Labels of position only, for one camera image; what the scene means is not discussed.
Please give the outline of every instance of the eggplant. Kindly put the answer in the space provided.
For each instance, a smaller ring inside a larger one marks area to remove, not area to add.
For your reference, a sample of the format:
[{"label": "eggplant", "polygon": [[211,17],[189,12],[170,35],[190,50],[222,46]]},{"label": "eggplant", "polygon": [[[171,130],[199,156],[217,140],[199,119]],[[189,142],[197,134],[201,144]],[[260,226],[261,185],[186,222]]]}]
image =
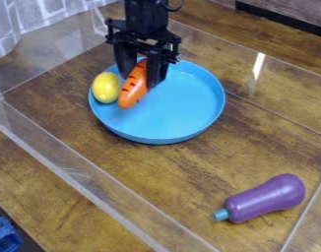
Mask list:
[{"label": "eggplant", "polygon": [[235,223],[247,221],[264,214],[297,206],[305,197],[305,186],[293,174],[273,177],[258,187],[230,196],[225,208],[214,212],[217,221]]}]

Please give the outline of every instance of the blue plate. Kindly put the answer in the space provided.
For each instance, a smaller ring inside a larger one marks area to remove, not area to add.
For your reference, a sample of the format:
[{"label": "blue plate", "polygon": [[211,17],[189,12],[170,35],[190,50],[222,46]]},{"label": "blue plate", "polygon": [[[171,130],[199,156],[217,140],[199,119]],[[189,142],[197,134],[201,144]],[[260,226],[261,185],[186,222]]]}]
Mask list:
[{"label": "blue plate", "polygon": [[[118,65],[106,71],[119,75]],[[99,103],[91,91],[88,99],[95,115],[119,136],[138,143],[166,145],[206,130],[223,110],[225,91],[203,67],[182,60],[170,64],[166,81],[130,109],[120,109],[118,102]]]}]

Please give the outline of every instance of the carrot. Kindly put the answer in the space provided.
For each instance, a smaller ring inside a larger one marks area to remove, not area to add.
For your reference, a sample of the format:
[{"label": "carrot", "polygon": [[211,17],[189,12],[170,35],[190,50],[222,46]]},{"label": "carrot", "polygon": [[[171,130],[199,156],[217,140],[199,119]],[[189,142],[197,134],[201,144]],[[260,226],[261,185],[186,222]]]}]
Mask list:
[{"label": "carrot", "polygon": [[146,81],[146,59],[143,59],[126,78],[119,96],[120,108],[132,107],[147,94]]}]

